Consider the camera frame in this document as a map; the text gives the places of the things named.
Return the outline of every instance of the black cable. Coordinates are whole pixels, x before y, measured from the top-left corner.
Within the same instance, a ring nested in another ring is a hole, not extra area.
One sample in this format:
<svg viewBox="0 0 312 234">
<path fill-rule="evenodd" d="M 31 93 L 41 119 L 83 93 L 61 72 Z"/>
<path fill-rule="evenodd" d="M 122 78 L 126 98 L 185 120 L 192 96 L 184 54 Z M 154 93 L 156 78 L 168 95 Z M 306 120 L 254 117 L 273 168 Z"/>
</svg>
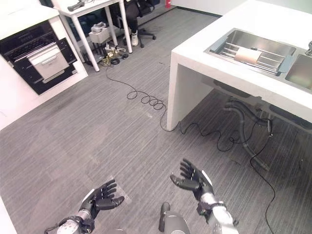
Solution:
<svg viewBox="0 0 312 234">
<path fill-rule="evenodd" d="M 144 92 L 144 91 L 137 90 L 134 86 L 132 86 L 132 85 L 126 83 L 126 82 L 123 82 L 123 81 L 121 81 L 121 80 L 117 80 L 117 79 L 110 78 L 110 77 L 108 76 L 108 74 L 107 74 L 107 71 L 108 71 L 108 69 L 109 69 L 110 67 L 112 67 L 112 66 L 106 66 L 106 67 L 107 67 L 107 68 L 106 68 L 105 74 L 106 74 L 106 78 L 107 78 L 107 79 L 109 79 L 109 80 L 111 80 L 111 81 L 115 81 L 115 82 L 121 83 L 121 84 L 124 84 L 124 85 L 127 85 L 127 86 L 129 86 L 131 89 L 133 89 L 133 91 L 130 91 L 130 92 L 127 94 L 127 96 L 126 96 L 129 100 L 133 100 L 133 99 L 137 98 L 138 94 L 141 93 L 141 94 L 144 94 L 144 96 L 141 98 L 141 103 L 142 103 L 142 104 L 150 104 L 150 106 L 153 106 L 153 108 L 154 108 L 155 110 L 157 110 L 157 111 L 164 108 L 164 112 L 162 113 L 162 115 L 161 115 L 161 117 L 160 117 L 160 123 L 159 123 L 159 124 L 160 124 L 160 127 L 162 128 L 162 130 L 164 130 L 164 131 L 166 131 L 166 132 L 173 132 L 177 127 L 179 127 L 180 132 L 184 135 L 184 134 L 187 133 L 188 129 L 189 129 L 191 126 L 194 125 L 195 127 L 197 127 L 197 129 L 198 129 L 198 131 L 199 131 L 199 133 L 200 133 L 200 135 L 201 135 L 202 137 L 206 137 L 206 136 L 209 136 L 209 135 L 211 135 L 211 134 L 218 133 L 219 136 L 218 136 L 218 140 L 217 140 L 217 143 L 216 143 L 216 147 L 217 147 L 217 149 L 218 149 L 219 151 L 221 151 L 221 152 L 227 152 L 227 151 L 231 150 L 231 149 L 234 147 L 235 144 L 243 144 L 243 143 L 246 143 L 247 141 L 249 141 L 250 138 L 251 138 L 252 135 L 253 135 L 253 131 L 254 131 L 255 125 L 258 123 L 258 121 L 254 123 L 254 125 L 253 125 L 253 127 L 252 127 L 252 131 L 251 131 L 249 137 L 248 137 L 245 141 L 237 142 L 238 139 L 235 139 L 235 138 L 233 138 L 232 136 L 230 136 L 230 137 L 228 138 L 228 140 L 229 140 L 229 142 L 231 142 L 231 146 L 229 146 L 229 147 L 226 148 L 226 149 L 221 149 L 220 146 L 219 146 L 219 142 L 220 142 L 220 139 L 221 139 L 221 137 L 222 137 L 222 133 L 221 133 L 219 130 L 214 130 L 214 131 L 211 131 L 211 132 L 208 132 L 208 133 L 203 133 L 203 131 L 201 130 L 199 124 L 196 123 L 196 122 L 192 122 L 191 124 L 189 124 L 189 125 L 186 127 L 185 130 L 182 130 L 181 121 L 179 121 L 178 124 L 177 124 L 172 130 L 168 130 L 168 129 L 164 128 L 164 127 L 162 126 L 162 124 L 161 124 L 161 123 L 162 123 L 162 119 L 163 119 L 163 117 L 165 116 L 165 114 L 166 114 L 166 112 L 167 112 L 167 106 L 164 104 L 164 102 L 163 102 L 162 100 L 160 100 L 160 99 L 158 99 L 158 98 L 152 96 L 152 95 L 149 95 L 148 93 L 146 93 L 146 92 Z"/>
<path fill-rule="evenodd" d="M 271 226 L 269 225 L 269 222 L 268 222 L 268 210 L 269 210 L 270 205 L 272 204 L 272 202 L 273 202 L 274 199 L 275 199 L 276 192 L 275 192 L 275 189 L 273 188 L 273 186 L 269 183 L 269 181 L 267 181 L 267 180 L 263 177 L 263 175 L 261 175 L 260 172 L 257 171 L 257 169 L 256 169 L 256 168 L 254 167 L 254 165 L 253 165 L 253 159 L 254 159 L 255 157 L 257 157 L 257 156 L 264 150 L 264 148 L 267 146 L 267 144 L 268 144 L 268 142 L 269 142 L 269 139 L 270 139 L 270 138 L 268 137 L 268 139 L 267 139 L 266 143 L 264 144 L 264 146 L 262 147 L 262 149 L 261 149 L 255 156 L 253 156 L 253 157 L 250 159 L 249 162 L 250 162 L 251 167 L 254 169 L 254 171 L 257 172 L 257 174 L 270 186 L 270 188 L 271 188 L 272 191 L 273 191 L 273 198 L 271 199 L 271 201 L 269 202 L 269 204 L 268 204 L 268 206 L 267 206 L 267 208 L 266 208 L 266 210 L 265 210 L 265 221 L 266 221 L 266 223 L 267 223 L 267 225 L 268 225 L 268 227 L 269 227 L 271 233 L 274 234 L 274 232 L 273 232 L 273 230 L 272 230 L 272 228 L 271 228 Z"/>
<path fill-rule="evenodd" d="M 253 135 L 254 127 L 255 127 L 255 125 L 258 123 L 258 121 L 256 121 L 256 122 L 253 124 L 251 133 L 250 133 L 249 137 L 248 137 L 245 141 L 237 142 L 238 139 L 234 139 L 232 136 L 230 136 L 228 139 L 229 139 L 229 141 L 230 141 L 232 144 L 231 144 L 231 146 L 230 146 L 229 148 L 223 150 L 223 149 L 220 149 L 220 147 L 219 147 L 219 141 L 220 141 L 221 136 L 222 136 L 222 133 L 221 133 L 219 130 L 214 130 L 214 131 L 211 131 L 211 132 L 208 132 L 208 133 L 205 133 L 205 134 L 204 134 L 204 133 L 202 132 L 202 130 L 201 130 L 199 124 L 196 123 L 196 122 L 193 122 L 193 123 L 189 124 L 189 125 L 186 127 L 186 129 L 183 131 L 183 130 L 182 130 L 182 127 L 181 127 L 181 121 L 179 121 L 178 124 L 177 124 L 172 130 L 165 129 L 165 128 L 162 126 L 162 124 L 161 124 L 162 119 L 163 119 L 165 113 L 167 112 L 167 106 L 163 103 L 163 101 L 160 100 L 160 99 L 158 99 L 158 98 L 156 98 L 156 97 L 154 97 L 154 96 L 152 96 L 152 95 L 147 94 L 147 93 L 144 92 L 144 91 L 137 90 L 135 87 L 133 87 L 132 85 L 130 85 L 130 84 L 126 83 L 126 82 L 123 82 L 123 81 L 120 81 L 120 80 L 117 80 L 117 79 L 112 79 L 112 78 L 110 78 L 110 77 L 108 76 L 108 74 L 107 74 L 107 70 L 109 69 L 109 67 L 111 67 L 111 66 L 108 66 L 108 67 L 106 68 L 106 73 L 105 73 L 105 74 L 106 74 L 106 77 L 107 77 L 109 80 L 115 81 L 115 82 L 118 82 L 118 83 L 121 83 L 121 84 L 125 84 L 125 85 L 127 85 L 127 86 L 129 86 L 130 88 L 133 89 L 133 91 L 131 91 L 131 92 L 129 92 L 129 93 L 127 94 L 127 98 L 128 98 L 128 99 L 135 99 L 135 98 L 138 96 L 139 93 L 142 93 L 142 94 L 144 94 L 145 96 L 141 98 L 141 103 L 143 103 L 143 104 L 147 104 L 147 103 L 148 103 L 148 104 L 150 104 L 151 106 L 153 106 L 153 108 L 154 108 L 155 110 L 161 110 L 162 108 L 165 108 L 165 111 L 162 113 L 162 115 L 161 115 L 161 117 L 160 117 L 160 127 L 161 127 L 164 131 L 166 131 L 166 132 L 173 132 L 177 127 L 179 127 L 180 132 L 184 135 L 184 134 L 187 133 L 187 130 L 188 130 L 191 126 L 195 125 L 195 126 L 197 127 L 197 129 L 199 130 L 200 135 L 203 136 L 203 137 L 206 137 L 206 136 L 211 135 L 211 134 L 214 134 L 214 133 L 218 133 L 218 134 L 219 134 L 219 137 L 218 137 L 216 146 L 217 146 L 217 149 L 218 149 L 219 151 L 221 151 L 221 152 L 229 151 L 231 148 L 233 148 L 233 146 L 234 146 L 235 144 L 243 144 L 243 143 L 246 143 L 247 141 L 249 141 L 249 140 L 251 139 L 251 137 L 252 137 L 252 135 Z M 271 126 L 272 126 L 272 120 L 271 120 L 271 119 L 263 118 L 263 119 L 261 119 L 261 120 L 270 121 L 270 124 L 271 124 Z M 260 150 L 258 153 L 256 153 L 256 154 L 250 159 L 250 164 L 251 164 L 252 168 L 254 169 L 254 171 L 255 171 L 255 172 L 272 188 L 272 190 L 273 190 L 274 196 L 273 196 L 273 199 L 269 202 L 269 204 L 268 204 L 268 206 L 267 206 L 267 208 L 266 208 L 266 211 L 265 211 L 265 220 L 266 220 L 266 223 L 267 223 L 267 225 L 268 225 L 270 231 L 272 232 L 272 234 L 274 234 L 273 230 L 271 229 L 271 227 L 270 227 L 270 225 L 269 225 L 269 222 L 268 222 L 268 219 L 267 219 L 267 213 L 268 213 L 268 209 L 269 209 L 271 203 L 272 203 L 273 200 L 275 199 L 275 189 L 274 189 L 273 186 L 256 170 L 256 168 L 255 168 L 255 167 L 253 166 L 253 164 L 252 164 L 252 160 L 253 160 L 256 156 L 258 156 L 258 155 L 264 150 L 264 148 L 267 146 L 267 144 L 268 144 L 268 142 L 269 142 L 269 139 L 270 139 L 270 137 L 267 138 L 267 141 L 266 141 L 266 143 L 264 144 L 264 146 L 261 148 L 261 150 Z"/>
</svg>

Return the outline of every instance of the black oven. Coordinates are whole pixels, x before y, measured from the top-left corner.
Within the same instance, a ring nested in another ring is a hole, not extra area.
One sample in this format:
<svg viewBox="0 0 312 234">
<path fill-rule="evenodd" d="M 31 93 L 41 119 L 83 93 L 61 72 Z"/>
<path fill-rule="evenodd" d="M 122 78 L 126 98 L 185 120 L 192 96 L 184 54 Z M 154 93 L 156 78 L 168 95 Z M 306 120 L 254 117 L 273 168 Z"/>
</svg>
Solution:
<svg viewBox="0 0 312 234">
<path fill-rule="evenodd" d="M 57 38 L 49 21 L 0 40 L 0 53 L 37 94 L 76 73 L 72 49 L 66 38 Z"/>
</svg>

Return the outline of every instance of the white box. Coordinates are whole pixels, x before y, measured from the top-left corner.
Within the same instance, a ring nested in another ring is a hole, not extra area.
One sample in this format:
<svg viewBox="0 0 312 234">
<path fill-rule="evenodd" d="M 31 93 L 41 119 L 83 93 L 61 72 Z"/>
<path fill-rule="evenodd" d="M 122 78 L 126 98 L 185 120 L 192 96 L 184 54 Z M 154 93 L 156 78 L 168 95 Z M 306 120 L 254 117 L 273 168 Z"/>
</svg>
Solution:
<svg viewBox="0 0 312 234">
<path fill-rule="evenodd" d="M 90 32 L 89 36 L 93 43 L 101 44 L 110 37 L 109 28 L 103 28 L 102 32 L 100 33 Z"/>
</svg>

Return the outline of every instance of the under-sink pipe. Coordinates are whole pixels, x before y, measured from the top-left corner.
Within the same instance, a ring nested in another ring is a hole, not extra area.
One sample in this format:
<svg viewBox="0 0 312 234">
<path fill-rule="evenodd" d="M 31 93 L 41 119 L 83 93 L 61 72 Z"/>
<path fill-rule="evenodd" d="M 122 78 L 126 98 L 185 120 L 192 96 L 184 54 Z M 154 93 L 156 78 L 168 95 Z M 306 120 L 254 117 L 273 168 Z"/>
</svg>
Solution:
<svg viewBox="0 0 312 234">
<path fill-rule="evenodd" d="M 242 142 L 242 145 L 244 149 L 247 151 L 247 153 L 251 156 L 254 157 L 256 154 L 255 152 L 250 148 L 248 142 L 246 141 L 246 134 L 245 134 L 245 115 L 242 110 L 240 110 L 238 107 L 232 106 L 232 107 L 224 107 L 223 108 L 225 111 L 233 111 L 237 113 L 239 116 L 239 138 Z M 261 159 L 254 157 L 254 160 L 262 167 L 264 170 L 269 171 L 270 168 L 268 167 L 267 164 L 265 164 Z"/>
<path fill-rule="evenodd" d="M 261 126 L 268 126 L 268 120 L 264 120 L 256 116 L 247 106 L 245 106 L 242 102 L 237 100 L 228 101 L 225 104 L 226 107 L 238 107 L 240 110 L 243 110 L 246 115 L 254 122 L 257 122 Z"/>
</svg>

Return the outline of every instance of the white cabinet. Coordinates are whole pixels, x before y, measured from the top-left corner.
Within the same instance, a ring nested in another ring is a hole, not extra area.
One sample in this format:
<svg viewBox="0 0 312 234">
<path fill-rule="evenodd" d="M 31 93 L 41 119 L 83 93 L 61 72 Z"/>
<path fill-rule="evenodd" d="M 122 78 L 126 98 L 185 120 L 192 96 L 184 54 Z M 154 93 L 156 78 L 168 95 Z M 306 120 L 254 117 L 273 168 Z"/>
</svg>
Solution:
<svg viewBox="0 0 312 234">
<path fill-rule="evenodd" d="M 24 8 L 6 17 L 0 18 L 0 26 L 2 28 L 5 28 L 7 21 L 12 23 L 8 30 L 0 32 L 0 39 L 8 37 L 42 21 L 49 20 L 58 39 L 67 38 L 67 41 L 77 58 L 77 61 L 73 63 L 77 73 L 43 94 L 38 95 L 9 65 L 9 63 L 0 56 L 0 71 L 2 73 L 0 76 L 0 130 L 87 76 L 87 72 L 81 63 L 58 14 L 58 11 L 53 8 L 33 5 L 30 9 Z"/>
</svg>

